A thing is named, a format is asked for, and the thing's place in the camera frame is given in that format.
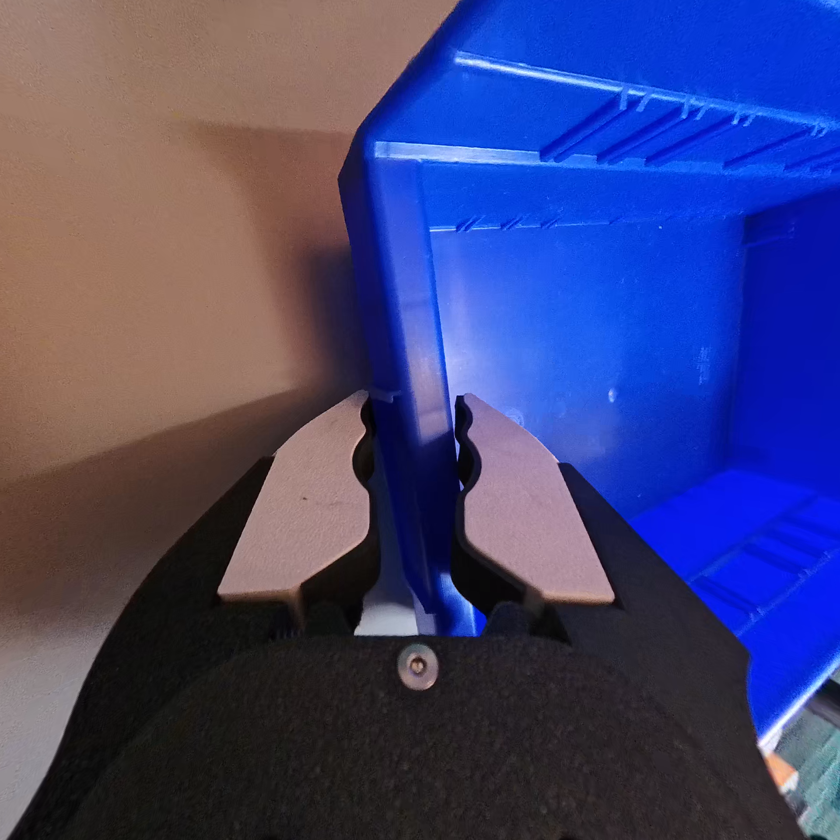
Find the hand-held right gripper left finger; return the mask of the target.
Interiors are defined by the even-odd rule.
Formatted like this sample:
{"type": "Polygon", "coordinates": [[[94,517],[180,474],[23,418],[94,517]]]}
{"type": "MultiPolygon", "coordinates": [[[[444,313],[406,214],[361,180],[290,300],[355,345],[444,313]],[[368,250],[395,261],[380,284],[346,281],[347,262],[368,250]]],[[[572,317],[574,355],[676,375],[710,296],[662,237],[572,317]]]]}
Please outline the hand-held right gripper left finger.
{"type": "Polygon", "coordinates": [[[283,604],[300,627],[321,603],[361,609],[381,572],[374,440],[371,397],[357,391],[278,448],[217,588],[221,602],[283,604]]]}

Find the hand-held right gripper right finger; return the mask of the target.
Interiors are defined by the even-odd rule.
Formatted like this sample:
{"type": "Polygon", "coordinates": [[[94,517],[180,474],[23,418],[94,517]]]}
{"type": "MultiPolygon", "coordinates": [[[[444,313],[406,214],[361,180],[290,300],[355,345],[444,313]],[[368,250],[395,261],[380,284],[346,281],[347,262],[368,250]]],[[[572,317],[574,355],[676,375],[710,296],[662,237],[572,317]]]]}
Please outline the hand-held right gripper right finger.
{"type": "Polygon", "coordinates": [[[616,594],[559,460],[475,394],[456,398],[458,480],[451,579],[485,618],[511,603],[613,606],[616,594]]]}

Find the blue plastic bin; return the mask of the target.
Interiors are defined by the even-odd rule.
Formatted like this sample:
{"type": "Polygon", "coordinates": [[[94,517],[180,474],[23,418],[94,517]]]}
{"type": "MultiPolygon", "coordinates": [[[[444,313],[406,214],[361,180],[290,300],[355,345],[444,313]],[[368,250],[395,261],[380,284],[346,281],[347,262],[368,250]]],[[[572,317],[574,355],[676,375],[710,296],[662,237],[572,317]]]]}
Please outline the blue plastic bin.
{"type": "Polygon", "coordinates": [[[838,2],[460,2],[339,176],[422,633],[457,396],[577,468],[748,649],[838,668],[838,2]]]}

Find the grey desk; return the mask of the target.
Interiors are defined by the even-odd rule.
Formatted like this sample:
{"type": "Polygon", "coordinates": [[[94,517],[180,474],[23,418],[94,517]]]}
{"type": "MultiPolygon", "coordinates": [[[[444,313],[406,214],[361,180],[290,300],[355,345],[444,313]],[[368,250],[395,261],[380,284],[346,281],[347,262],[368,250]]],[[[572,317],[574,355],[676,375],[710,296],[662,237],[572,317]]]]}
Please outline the grey desk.
{"type": "Polygon", "coordinates": [[[2,838],[152,566],[364,385],[338,174],[455,2],[2,2],[2,838]]]}

